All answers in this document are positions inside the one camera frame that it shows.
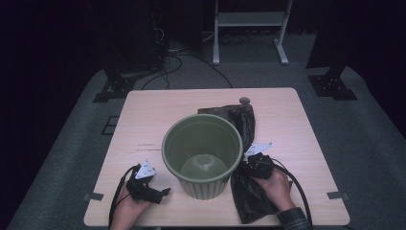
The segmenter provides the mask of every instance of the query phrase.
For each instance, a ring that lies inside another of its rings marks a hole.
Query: wire
[[[309,222],[310,226],[313,226],[313,220],[311,219],[310,208],[308,207],[308,202],[307,202],[307,198],[305,197],[305,192],[304,192],[302,186],[300,185],[299,181],[296,179],[296,177],[292,173],[290,173],[287,169],[285,169],[285,168],[283,168],[283,167],[281,167],[279,165],[273,165],[273,164],[263,162],[263,161],[255,161],[253,163],[273,166],[277,170],[280,170],[283,173],[285,173],[287,176],[289,176],[289,178],[291,178],[293,180],[296,187],[298,187],[298,190],[299,190],[299,193],[301,194],[302,200],[304,201],[304,208],[305,208],[305,212],[306,212],[306,215],[307,215],[307,221]]]
[[[241,37],[241,35],[224,34],[221,36],[218,43],[221,45],[224,45],[224,46],[237,46],[237,45],[243,44],[245,42],[248,42],[250,40],[251,39],[248,35],[245,35],[245,39],[243,39]]]
[[[186,51],[188,49],[189,49],[189,47],[183,47],[183,48],[180,48],[180,49],[177,49],[177,50],[168,50],[168,52],[169,52],[170,55],[175,55],[177,53],[180,53],[182,51]]]
[[[234,88],[233,85],[230,83],[230,81],[227,79],[227,77],[223,73],[221,73],[219,70],[217,70],[214,66],[212,66],[207,60],[205,60],[201,57],[194,56],[194,55],[177,55],[177,56],[189,56],[189,57],[200,59],[201,61],[205,62],[210,67],[212,67],[219,75],[221,75],[228,82],[228,84],[230,85],[230,88]]]
[[[177,71],[178,69],[180,69],[180,67],[182,67],[182,60],[181,60],[179,57],[169,56],[169,59],[170,59],[170,58],[176,58],[176,59],[178,59],[179,62],[180,62],[179,66],[177,66],[175,69],[173,69],[173,70],[171,70],[171,71],[169,71],[169,72],[167,72],[167,71],[165,70],[165,74],[161,74],[161,75],[155,76],[154,78],[148,80],[148,81],[143,85],[143,87],[141,87],[141,90],[144,90],[144,89],[146,88],[146,86],[147,86],[150,82],[152,82],[152,81],[154,81],[154,80],[156,80],[156,79],[158,79],[158,78],[160,78],[160,77],[163,77],[163,76],[167,76],[167,78],[164,77],[164,80],[167,82],[167,89],[169,88],[168,75],[171,74],[171,73],[173,73],[173,72],[175,72],[175,71]]]
[[[274,158],[271,158],[271,160],[278,162],[278,164],[280,164],[284,169],[286,169],[286,167],[284,166],[283,163],[281,163],[281,161],[274,159]]]
[[[154,28],[153,30],[154,30],[154,31],[159,31],[159,32],[161,32],[162,36],[161,36],[161,38],[159,39],[159,41],[161,42],[161,41],[164,39],[164,37],[165,37],[164,31],[163,31],[161,28]]]
[[[123,175],[123,177],[120,179],[119,186],[117,186],[116,193],[114,194],[113,200],[111,201],[110,213],[109,213],[109,215],[108,215],[108,228],[110,228],[111,223],[113,222],[114,211],[116,210],[116,207],[117,207],[117,204],[118,204],[118,203],[117,203],[117,199],[119,198],[120,191],[122,190],[122,187],[123,187],[123,185],[124,185],[125,178],[126,178],[126,176],[127,176],[131,171],[134,170],[135,167],[136,167],[136,166],[133,166],[133,167],[129,168],[129,169],[125,172],[125,174]]]
[[[214,32],[203,32],[203,35],[208,35],[206,37],[203,37],[203,43],[205,43],[206,41],[214,37]]]
[[[125,195],[122,199],[120,199],[117,203],[116,206],[119,205],[119,203],[121,203],[125,198],[127,198],[128,196],[130,196],[130,194]]]

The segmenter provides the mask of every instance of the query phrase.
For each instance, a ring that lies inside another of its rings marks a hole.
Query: dark background
[[[210,9],[213,2],[201,4]],[[221,2],[230,11],[281,3]],[[288,24],[290,33],[318,32],[308,67],[329,66],[341,52],[403,135],[405,10],[400,0],[298,0]],[[88,1],[2,1],[0,17],[0,228],[5,228],[86,83],[120,57],[105,43]],[[210,27],[207,18],[202,23]]]

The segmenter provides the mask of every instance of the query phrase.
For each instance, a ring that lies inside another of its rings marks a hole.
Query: metal stand
[[[93,103],[107,103],[109,99],[123,99],[134,89],[135,79],[125,79],[116,68],[104,68],[108,81],[101,93],[96,94]]]
[[[289,64],[286,53],[282,47],[284,33],[289,20],[290,9],[293,0],[287,1],[285,11],[276,12],[218,12],[218,0],[215,1],[214,10],[214,46],[213,64],[220,63],[218,47],[219,27],[254,27],[254,26],[281,26],[279,38],[275,39],[275,45],[281,58],[282,65]]]
[[[318,97],[332,97],[336,101],[358,100],[340,79],[345,68],[345,64],[336,64],[330,66],[325,75],[308,76]]]

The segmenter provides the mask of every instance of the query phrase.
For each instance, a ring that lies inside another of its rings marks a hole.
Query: hand
[[[119,197],[117,198],[118,201],[123,200],[116,206],[116,210],[114,211],[113,222],[110,228],[112,230],[130,229],[135,225],[138,217],[152,204],[149,201],[135,201],[131,195],[125,197],[129,194],[126,183],[127,182],[123,185]]]
[[[269,200],[274,203],[280,212],[296,207],[290,197],[289,181],[287,175],[274,169],[267,179],[253,178],[265,191]]]

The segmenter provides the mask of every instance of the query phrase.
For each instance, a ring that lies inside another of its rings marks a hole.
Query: trash bag
[[[197,113],[212,114],[229,121],[241,136],[243,152],[251,147],[255,135],[255,117],[254,109],[250,104],[199,108]]]
[[[238,130],[243,152],[247,151],[255,137],[255,116],[248,104],[225,105],[222,107],[199,108],[197,113],[212,114],[226,119]],[[231,175],[231,188],[241,223],[251,223],[266,215],[278,213],[277,207],[269,201],[265,191],[244,170],[241,163]]]

